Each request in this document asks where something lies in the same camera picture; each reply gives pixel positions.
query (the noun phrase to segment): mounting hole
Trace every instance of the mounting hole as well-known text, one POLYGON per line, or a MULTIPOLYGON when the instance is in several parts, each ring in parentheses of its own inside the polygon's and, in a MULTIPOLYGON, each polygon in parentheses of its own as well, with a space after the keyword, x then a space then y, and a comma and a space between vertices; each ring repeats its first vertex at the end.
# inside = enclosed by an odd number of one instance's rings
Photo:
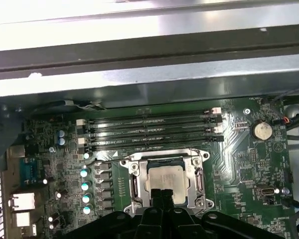
POLYGON ((117 220, 122 220, 122 219, 124 219, 124 218, 125 218, 125 215, 118 215, 118 216, 116 217, 117 220))
POLYGON ((174 212, 175 212, 175 213, 182 213, 182 212, 183 212, 183 210, 182 210, 182 209, 180 209, 180 208, 175 208, 175 209, 174 209, 174 212))
POLYGON ((209 217, 210 219, 217 219, 217 215, 216 215, 216 214, 213 214, 213 213, 209 214, 208 217, 209 217))

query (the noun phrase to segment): screw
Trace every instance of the screw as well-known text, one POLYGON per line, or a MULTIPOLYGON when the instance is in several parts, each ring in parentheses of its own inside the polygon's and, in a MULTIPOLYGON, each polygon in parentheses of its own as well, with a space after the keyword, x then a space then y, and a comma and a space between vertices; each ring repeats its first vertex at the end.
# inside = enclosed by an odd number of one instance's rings
POLYGON ((249 115, 250 112, 251 112, 250 109, 248 109, 248 108, 244 109, 244 114, 245 114, 245 115, 249 115))
POLYGON ((216 218, 217 218, 217 215, 212 213, 212 214, 209 214, 208 217, 209 217, 210 219, 216 219, 216 218))
POLYGON ((199 165, 199 159, 198 158, 194 158, 192 161, 193 165, 197 166, 199 165))
POLYGON ((199 200, 196 201, 196 205, 199 206, 199 207, 201 207, 201 206, 204 205, 204 202, 199 199, 199 200))
POLYGON ((289 188, 282 188, 281 193, 284 195, 288 195, 288 194, 290 194, 290 190, 289 190, 289 188))
POLYGON ((182 213, 183 210, 182 210, 181 208, 175 208, 175 209, 174 209, 174 212, 175 212, 175 213, 182 213))
POLYGON ((55 148, 54 147, 49 147, 49 152, 50 153, 55 153, 55 148))
POLYGON ((132 168, 133 170, 138 170, 139 166, 138 166, 137 163, 133 163, 133 164, 131 165, 131 168, 132 168))

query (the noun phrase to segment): integrated circuit chip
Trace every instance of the integrated circuit chip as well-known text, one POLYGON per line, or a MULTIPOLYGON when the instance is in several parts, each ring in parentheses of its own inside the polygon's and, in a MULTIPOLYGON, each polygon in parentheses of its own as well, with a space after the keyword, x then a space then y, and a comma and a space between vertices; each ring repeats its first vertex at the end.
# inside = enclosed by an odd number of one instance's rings
POLYGON ((79 181, 72 181, 72 187, 78 187, 79 181))
POLYGON ((57 165, 56 165, 56 169, 57 170, 63 170, 63 163, 58 163, 57 165))
POLYGON ((87 220, 86 220, 86 219, 81 219, 81 220, 78 221, 78 225, 79 225, 79 227, 82 227, 82 226, 84 226, 85 224, 87 224, 87 220))
POLYGON ((176 205, 184 204, 188 188, 188 180, 180 165, 150 168, 146 181, 147 191, 151 189, 172 189, 173 201, 176 205))

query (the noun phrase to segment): motherboard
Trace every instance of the motherboard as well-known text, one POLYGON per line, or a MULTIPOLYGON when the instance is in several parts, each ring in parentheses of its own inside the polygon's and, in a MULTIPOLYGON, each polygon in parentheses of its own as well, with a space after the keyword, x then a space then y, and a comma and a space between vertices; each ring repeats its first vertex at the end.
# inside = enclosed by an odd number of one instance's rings
POLYGON ((291 239, 286 127, 263 98, 42 116, 24 124, 20 184, 43 185, 44 238, 173 189, 196 215, 217 210, 291 239))

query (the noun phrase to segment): cpu socket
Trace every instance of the cpu socket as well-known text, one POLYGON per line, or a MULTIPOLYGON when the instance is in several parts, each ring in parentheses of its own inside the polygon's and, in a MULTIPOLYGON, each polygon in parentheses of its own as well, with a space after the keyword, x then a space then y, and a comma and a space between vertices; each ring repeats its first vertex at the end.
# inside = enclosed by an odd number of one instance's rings
POLYGON ((125 212, 134 215, 137 208, 150 207, 151 189, 172 189, 174 204, 194 213, 213 208, 214 202, 205 198, 203 176, 203 162, 209 157, 209 152, 198 149, 140 152, 126 157, 120 165, 129 170, 132 203, 125 212))

